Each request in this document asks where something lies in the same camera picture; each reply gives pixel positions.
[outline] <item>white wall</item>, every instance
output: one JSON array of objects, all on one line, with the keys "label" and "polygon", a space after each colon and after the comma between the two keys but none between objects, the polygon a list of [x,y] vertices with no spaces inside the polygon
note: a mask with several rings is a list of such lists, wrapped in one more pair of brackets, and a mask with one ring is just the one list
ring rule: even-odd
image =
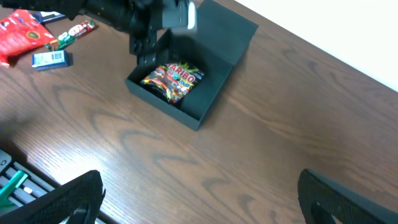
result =
[{"label": "white wall", "polygon": [[398,91],[398,0],[236,0]]}]

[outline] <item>colorful candy wrapper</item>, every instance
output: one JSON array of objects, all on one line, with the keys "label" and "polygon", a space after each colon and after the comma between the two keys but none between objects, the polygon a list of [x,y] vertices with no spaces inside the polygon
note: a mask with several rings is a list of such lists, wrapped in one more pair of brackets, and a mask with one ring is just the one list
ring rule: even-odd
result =
[{"label": "colorful candy wrapper", "polygon": [[8,56],[41,47],[54,37],[26,10],[18,9],[0,21],[0,63],[8,68]]},{"label": "colorful candy wrapper", "polygon": [[140,85],[164,101],[175,105],[192,91],[204,73],[188,62],[172,62],[151,72]]},{"label": "colorful candy wrapper", "polygon": [[92,20],[84,21],[81,24],[77,24],[72,27],[68,32],[64,32],[59,35],[58,39],[51,41],[45,46],[49,51],[62,50],[74,43],[76,40],[95,30],[97,27],[97,24]]}]

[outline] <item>black mechanical arm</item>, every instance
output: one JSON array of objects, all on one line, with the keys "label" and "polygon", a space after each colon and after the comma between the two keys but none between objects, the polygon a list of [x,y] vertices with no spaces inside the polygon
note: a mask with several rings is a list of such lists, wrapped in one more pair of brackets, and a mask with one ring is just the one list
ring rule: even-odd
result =
[{"label": "black mechanical arm", "polygon": [[154,53],[156,31],[188,27],[189,0],[0,0],[3,7],[85,14],[130,34],[130,53]]}]

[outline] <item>box lid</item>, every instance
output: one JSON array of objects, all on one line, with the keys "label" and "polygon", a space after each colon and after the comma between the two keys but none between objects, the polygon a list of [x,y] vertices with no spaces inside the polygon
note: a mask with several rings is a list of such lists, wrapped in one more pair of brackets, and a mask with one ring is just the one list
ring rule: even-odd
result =
[{"label": "box lid", "polygon": [[227,62],[236,65],[258,25],[212,0],[197,10],[197,33],[190,35]]}]

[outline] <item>red candy bag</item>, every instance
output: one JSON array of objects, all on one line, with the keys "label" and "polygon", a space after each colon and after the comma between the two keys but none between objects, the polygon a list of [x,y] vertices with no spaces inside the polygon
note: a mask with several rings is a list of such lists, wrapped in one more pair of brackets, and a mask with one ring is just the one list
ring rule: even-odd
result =
[{"label": "red candy bag", "polygon": [[47,29],[26,10],[18,9],[0,21],[0,63],[8,68],[8,56],[16,56],[54,40]]}]

